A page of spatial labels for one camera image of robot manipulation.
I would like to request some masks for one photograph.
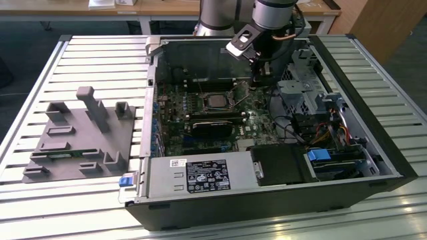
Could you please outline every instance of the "green circuit board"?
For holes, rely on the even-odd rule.
[[[182,85],[166,85],[164,88],[159,88],[159,93],[166,156],[182,156],[199,150],[204,153],[219,149],[222,153],[238,152],[238,141],[247,139],[251,139],[255,145],[279,142],[279,136],[266,109],[266,89],[260,87],[251,89],[246,81],[239,82],[232,91],[235,107],[218,111],[207,109],[204,97],[207,94],[227,94],[224,92],[188,93]],[[220,139],[195,139],[188,132],[191,123],[186,121],[186,115],[207,111],[244,112],[248,117],[243,124],[232,126],[230,136]]]

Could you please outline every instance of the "table leg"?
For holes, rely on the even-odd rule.
[[[150,22],[151,22],[151,16],[140,16],[139,17],[139,24],[140,24],[140,31],[143,35],[151,35],[152,30],[150,27]]]
[[[40,24],[44,28],[44,31],[51,31],[52,27],[51,27],[51,21],[40,21]]]
[[[323,21],[322,21],[322,23],[319,25],[319,29],[318,29],[316,34],[320,34],[320,35],[328,34],[330,29],[332,27],[332,23],[334,23],[335,17],[336,16],[323,16]]]

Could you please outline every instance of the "blue latch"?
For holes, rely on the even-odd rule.
[[[123,176],[119,180],[119,186],[122,188],[134,186],[134,177],[132,176]]]
[[[312,149],[308,153],[310,161],[327,161],[331,160],[331,155],[327,149]]]

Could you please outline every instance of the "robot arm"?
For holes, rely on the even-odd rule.
[[[303,22],[295,33],[294,8]],[[290,49],[294,38],[304,30],[304,17],[295,0],[255,0],[252,22],[247,24],[227,44],[227,50],[238,59],[256,62],[271,62]]]
[[[294,39],[304,31],[306,21],[296,2],[298,0],[255,0],[255,3],[238,0],[200,0],[196,35],[234,35],[226,49],[236,59],[248,60],[252,83],[262,81],[262,72],[268,66],[266,63],[290,51]],[[252,4],[254,11],[251,23],[235,35],[234,22],[242,9],[239,4]],[[298,32],[295,30],[296,21],[302,22]]]

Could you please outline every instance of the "copper pipe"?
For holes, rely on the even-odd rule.
[[[274,40],[276,41],[284,41],[284,40],[290,40],[292,38],[296,37],[296,34],[291,34],[291,35],[287,35],[287,36],[276,36],[276,35],[272,35],[271,36]]]

